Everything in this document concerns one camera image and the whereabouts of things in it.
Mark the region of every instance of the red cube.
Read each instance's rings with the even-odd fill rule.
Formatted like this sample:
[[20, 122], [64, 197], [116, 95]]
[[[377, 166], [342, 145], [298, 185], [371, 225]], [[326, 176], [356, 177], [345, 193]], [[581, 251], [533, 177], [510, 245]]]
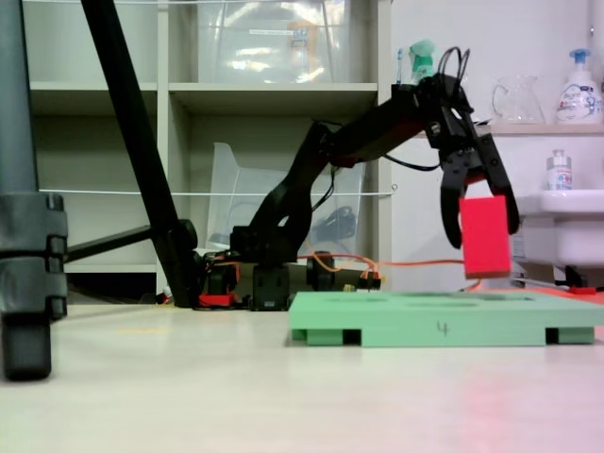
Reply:
[[506, 198], [462, 199], [460, 213], [465, 276], [507, 277], [512, 260]]

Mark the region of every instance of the shelving unit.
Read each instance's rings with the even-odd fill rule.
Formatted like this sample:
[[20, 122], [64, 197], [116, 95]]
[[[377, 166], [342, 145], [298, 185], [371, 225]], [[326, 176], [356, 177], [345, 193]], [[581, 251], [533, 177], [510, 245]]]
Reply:
[[171, 83], [170, 93], [195, 115], [357, 116], [376, 102], [377, 83]]
[[[158, 84], [142, 83], [147, 111], [157, 114]], [[32, 82], [31, 104], [37, 116], [112, 116], [105, 82]]]
[[[359, 54], [364, 70], [354, 83], [200, 83], [196, 4], [117, 8], [173, 192], [210, 191], [216, 142], [229, 143], [242, 166], [286, 170], [312, 119], [346, 122], [390, 97], [390, 0], [366, 1], [366, 13], [357, 15], [367, 52]], [[25, 28], [42, 188], [138, 191], [81, 6], [28, 0]], [[367, 191], [390, 190], [389, 163], [367, 175]], [[380, 243], [376, 232], [383, 226], [389, 237], [390, 200], [364, 198], [361, 252], [388, 260], [389, 241]], [[69, 245], [147, 223], [136, 195], [67, 193], [65, 200]], [[175, 203], [204, 246], [210, 198]], [[151, 243], [67, 266], [70, 273], [156, 271], [161, 287]]]
[[[604, 125], [490, 125], [478, 129], [494, 136], [604, 136]], [[426, 137], [422, 132], [418, 137]]]

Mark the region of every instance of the white sink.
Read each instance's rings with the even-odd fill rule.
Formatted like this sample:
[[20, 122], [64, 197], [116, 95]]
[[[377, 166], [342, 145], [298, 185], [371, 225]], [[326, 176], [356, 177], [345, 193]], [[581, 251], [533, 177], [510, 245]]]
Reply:
[[516, 201], [516, 261], [604, 267], [604, 191], [541, 192]]

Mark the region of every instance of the shelf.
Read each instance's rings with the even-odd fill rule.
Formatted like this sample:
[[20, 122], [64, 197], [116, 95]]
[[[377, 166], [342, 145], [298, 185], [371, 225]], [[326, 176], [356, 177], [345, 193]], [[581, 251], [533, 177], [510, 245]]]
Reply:
[[66, 274], [153, 274], [155, 264], [66, 264]]
[[493, 135], [604, 135], [604, 125], [492, 125]]
[[171, 83], [191, 114], [240, 116], [358, 116], [376, 101], [375, 83], [221, 84]]
[[[158, 84], [143, 83], [147, 112], [158, 110]], [[33, 113], [40, 116], [110, 116], [113, 105], [104, 82], [31, 82]]]

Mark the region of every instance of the soap dispenser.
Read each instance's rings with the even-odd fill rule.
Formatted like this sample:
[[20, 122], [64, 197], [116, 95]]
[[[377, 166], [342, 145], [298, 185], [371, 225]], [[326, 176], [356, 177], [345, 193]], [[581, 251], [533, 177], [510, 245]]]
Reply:
[[602, 95], [592, 74], [586, 68], [590, 51], [577, 49], [570, 53], [575, 71], [570, 75], [558, 105], [556, 118], [560, 125], [596, 125], [604, 121]]
[[547, 189], [549, 191], [573, 190], [573, 165], [563, 149], [554, 149], [554, 155], [547, 159]]

